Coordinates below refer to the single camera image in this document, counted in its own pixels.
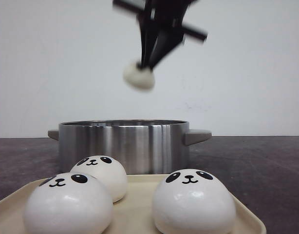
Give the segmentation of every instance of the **stainless steel pot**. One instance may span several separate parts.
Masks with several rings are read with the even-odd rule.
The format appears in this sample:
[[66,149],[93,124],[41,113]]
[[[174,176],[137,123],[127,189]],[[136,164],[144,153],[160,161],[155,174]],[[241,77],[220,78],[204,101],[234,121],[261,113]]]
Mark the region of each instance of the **stainless steel pot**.
[[210,139],[211,132],[178,120],[99,120],[60,123],[48,136],[59,141],[63,172],[85,157],[106,155],[128,174],[162,174],[185,168],[188,146]]

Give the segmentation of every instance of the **dark countertop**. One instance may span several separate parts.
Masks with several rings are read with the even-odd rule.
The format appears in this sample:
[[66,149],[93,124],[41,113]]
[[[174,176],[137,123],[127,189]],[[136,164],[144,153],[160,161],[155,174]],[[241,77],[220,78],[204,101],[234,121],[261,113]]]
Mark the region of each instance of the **dark countertop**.
[[[49,138],[0,139],[0,200],[59,173],[57,155]],[[299,136],[214,136],[190,147],[190,167],[218,177],[268,234],[299,234]]]

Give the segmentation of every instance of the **white wall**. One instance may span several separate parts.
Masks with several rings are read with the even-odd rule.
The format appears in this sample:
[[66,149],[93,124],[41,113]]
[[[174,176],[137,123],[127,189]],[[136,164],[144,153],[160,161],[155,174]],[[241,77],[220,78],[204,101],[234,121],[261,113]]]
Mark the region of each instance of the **white wall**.
[[0,137],[44,137],[63,121],[183,119],[214,135],[299,135],[299,0],[201,0],[187,38],[128,87],[140,57],[132,15],[110,0],[0,0]]

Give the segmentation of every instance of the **black eye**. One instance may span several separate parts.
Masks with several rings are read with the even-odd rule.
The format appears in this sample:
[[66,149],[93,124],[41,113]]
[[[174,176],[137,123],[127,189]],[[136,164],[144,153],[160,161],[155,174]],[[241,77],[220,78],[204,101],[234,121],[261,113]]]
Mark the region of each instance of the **black eye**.
[[213,179],[213,177],[206,172],[198,171],[196,174],[205,179]]
[[112,160],[109,157],[101,157],[100,159],[105,163],[112,163]]
[[84,159],[81,160],[79,163],[77,163],[77,166],[81,165],[82,163],[84,163],[84,162],[86,162],[86,161],[88,161],[88,160],[89,160],[88,157],[87,157],[87,158],[84,158]]
[[45,183],[48,183],[48,182],[49,182],[50,180],[52,180],[54,177],[56,177],[56,175],[53,176],[53,177],[51,177],[51,178],[47,178],[47,179],[44,180],[41,184],[39,184],[39,187],[42,186],[42,185],[44,185]]
[[176,173],[169,175],[168,178],[166,179],[166,183],[170,183],[170,182],[176,180],[180,176],[180,174],[181,174],[180,172],[176,172]]
[[77,182],[77,183],[81,183],[81,184],[84,184],[84,183],[87,183],[88,181],[88,178],[85,177],[84,175],[72,175],[71,176],[72,180]]

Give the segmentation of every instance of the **tray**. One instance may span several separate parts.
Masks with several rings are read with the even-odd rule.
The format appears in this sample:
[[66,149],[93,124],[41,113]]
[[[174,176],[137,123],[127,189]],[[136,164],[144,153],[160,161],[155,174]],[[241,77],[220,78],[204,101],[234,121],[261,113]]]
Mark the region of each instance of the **tray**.
[[[151,199],[167,175],[129,175],[128,193],[114,204],[114,219],[103,234],[160,234],[151,218]],[[27,234],[22,213],[30,193],[44,179],[31,182],[0,201],[0,234]],[[266,234],[264,224],[235,198],[237,219],[231,234]]]

